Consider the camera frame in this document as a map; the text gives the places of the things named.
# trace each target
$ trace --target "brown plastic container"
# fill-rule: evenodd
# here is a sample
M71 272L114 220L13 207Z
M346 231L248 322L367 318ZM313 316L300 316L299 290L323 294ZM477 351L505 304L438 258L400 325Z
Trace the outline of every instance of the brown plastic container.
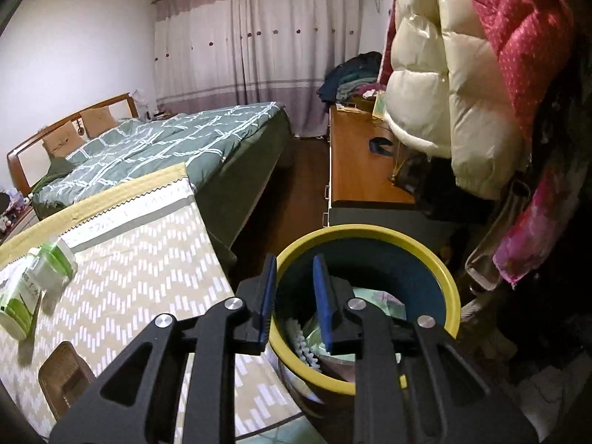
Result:
M39 384L56 421L94 380L91 368L67 341L61 342L39 369Z

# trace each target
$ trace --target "pillow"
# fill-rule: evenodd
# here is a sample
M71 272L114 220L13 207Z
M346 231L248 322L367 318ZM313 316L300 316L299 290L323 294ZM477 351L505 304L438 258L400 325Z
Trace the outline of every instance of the pillow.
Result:
M80 112L80 116L82 117L84 128L87 129L88 136L91 138L96 138L103 132L117 126L117 120L113 118L107 106L89 108Z
M66 157L84 143L85 141L78 135L72 122L65 123L43 138L43 146L48 154L54 157Z

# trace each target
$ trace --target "puffer jacket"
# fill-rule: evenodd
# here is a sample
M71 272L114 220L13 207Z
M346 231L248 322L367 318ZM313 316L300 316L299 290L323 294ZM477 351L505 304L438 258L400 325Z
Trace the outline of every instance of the puffer jacket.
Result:
M396 0L386 114L405 145L452 158L458 187L496 200L528 150L471 0Z

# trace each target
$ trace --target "trash can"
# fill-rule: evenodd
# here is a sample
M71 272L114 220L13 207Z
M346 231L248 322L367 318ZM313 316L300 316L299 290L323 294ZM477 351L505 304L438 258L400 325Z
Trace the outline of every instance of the trash can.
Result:
M407 320L427 314L456 337L461 318L457 286L424 245L374 225L336 225L298 239L277 257L277 292L269 342L288 367L323 402L353 396L355 385L302 362L284 339L289 318L306 323L316 312L313 257L322 253L329 273L354 287L385 290L405 304Z

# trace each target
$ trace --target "screw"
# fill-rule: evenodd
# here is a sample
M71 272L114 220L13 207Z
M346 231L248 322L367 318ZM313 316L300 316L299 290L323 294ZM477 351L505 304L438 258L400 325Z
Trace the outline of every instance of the screw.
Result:
M243 301L238 297L231 297L226 299L226 302L224 302L224 307L226 307L228 310L237 310L243 307Z
M364 299L353 298L347 301L347 306L351 310L362 310L366 307L366 301Z
M156 316L154 323L156 324L156 327L164 329L173 323L173 316L171 316L171 314L161 314L160 316Z
M417 317L417 323L424 329L431 329L436 325L436 321L432 316L419 316Z

